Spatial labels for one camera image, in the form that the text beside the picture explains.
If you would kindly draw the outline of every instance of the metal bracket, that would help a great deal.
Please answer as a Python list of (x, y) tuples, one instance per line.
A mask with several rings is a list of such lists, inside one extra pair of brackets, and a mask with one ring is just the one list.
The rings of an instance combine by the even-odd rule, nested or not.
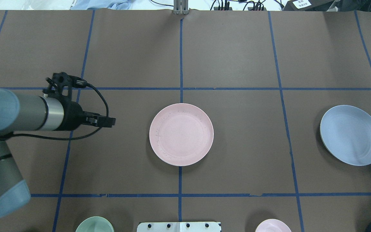
[(174, 0), (174, 14), (175, 15), (188, 15), (188, 0)]
[(221, 223), (217, 222), (167, 222), (140, 223), (137, 232), (221, 232)]

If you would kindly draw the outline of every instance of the green bowl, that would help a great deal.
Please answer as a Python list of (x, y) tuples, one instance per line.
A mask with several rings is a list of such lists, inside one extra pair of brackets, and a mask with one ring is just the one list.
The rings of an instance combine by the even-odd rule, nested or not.
[(104, 217), (95, 216), (85, 219), (75, 232), (114, 232), (114, 228)]

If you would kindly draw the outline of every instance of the black cable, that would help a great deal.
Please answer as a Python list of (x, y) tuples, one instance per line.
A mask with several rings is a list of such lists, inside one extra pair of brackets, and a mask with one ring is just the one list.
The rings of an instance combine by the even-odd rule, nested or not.
[[(105, 98), (102, 96), (102, 94), (100, 93), (100, 91), (98, 91), (98, 89), (96, 87), (94, 87), (94, 85), (87, 83), (87, 87), (92, 88), (98, 94), (98, 96), (101, 98), (101, 100), (103, 101), (103, 103), (104, 103), (104, 105), (106, 107), (106, 118), (108, 118), (109, 117), (109, 107), (108, 107), (108, 104), (107, 104), (107, 101), (105, 100)], [(95, 131), (91, 132), (88, 135), (83, 135), (83, 136), (79, 136), (79, 137), (75, 137), (75, 138), (57, 138), (57, 137), (48, 137), (48, 136), (42, 136), (42, 135), (14, 134), (14, 133), (10, 133), (8, 135), (1, 136), (0, 137), (0, 141), (5, 141), (5, 140), (7, 140), (9, 138), (20, 137), (20, 136), (32, 137), (32, 138), (39, 138), (39, 139), (45, 139), (45, 140), (60, 140), (60, 141), (80, 140), (80, 139), (84, 139), (84, 138), (90, 137), (91, 135), (94, 135), (99, 130), (101, 130), (101, 128), (102, 127), (97, 128)]]
[(213, 8), (214, 4), (215, 4), (215, 0), (214, 0), (214, 2), (213, 2), (213, 4), (212, 4), (212, 7), (210, 7), (210, 10), (212, 10), (212, 8)]
[(260, 1), (258, 1), (258, 2), (256, 3), (256, 5), (252, 8), (252, 10), (257, 10), (257, 7), (259, 7), (259, 5), (260, 5)]
[(254, 1), (248, 1), (248, 2), (245, 4), (243, 10), (246, 9), (246, 6), (247, 6), (249, 3), (253, 3), (253, 8), (254, 8), (254, 5), (256, 4)]
[(277, 2), (280, 5), (281, 11), (283, 11), (284, 5), (281, 2), (281, 0), (280, 0), (280, 2), (278, 2), (277, 0), (274, 0), (274, 1)]
[(264, 3), (265, 1), (266, 1), (266, 0), (260, 2), (260, 0), (259, 0), (259, 8), (256, 9), (256, 10), (258, 10), (258, 11), (262, 11), (262, 10), (264, 10), (264, 4), (263, 4), (263, 3)]
[(172, 6), (172, 7), (174, 7), (173, 5), (167, 5), (167, 4), (162, 4), (162, 3), (154, 2), (153, 0), (150, 0), (150, 1), (152, 1), (155, 4), (159, 4), (161, 6)]

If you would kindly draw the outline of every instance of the plate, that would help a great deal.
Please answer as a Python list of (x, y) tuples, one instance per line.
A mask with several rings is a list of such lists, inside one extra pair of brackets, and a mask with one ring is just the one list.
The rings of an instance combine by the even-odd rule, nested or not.
[(150, 126), (150, 144), (156, 155), (175, 166), (197, 163), (210, 150), (214, 129), (199, 107), (178, 103), (162, 109)]
[(371, 164), (371, 116), (348, 105), (329, 109), (320, 122), (321, 139), (339, 160), (355, 165)]
[(95, 216), (85, 219), (75, 232), (114, 232), (114, 228), (104, 217)]
[(256, 232), (291, 232), (290, 228), (282, 221), (277, 219), (264, 220), (256, 228)]

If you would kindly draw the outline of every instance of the white label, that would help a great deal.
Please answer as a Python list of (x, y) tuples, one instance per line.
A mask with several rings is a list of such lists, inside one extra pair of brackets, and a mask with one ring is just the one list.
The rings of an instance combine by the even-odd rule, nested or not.
[(297, 9), (302, 9), (307, 6), (311, 6), (309, 0), (297, 0), (293, 2), (294, 6), (297, 7)]

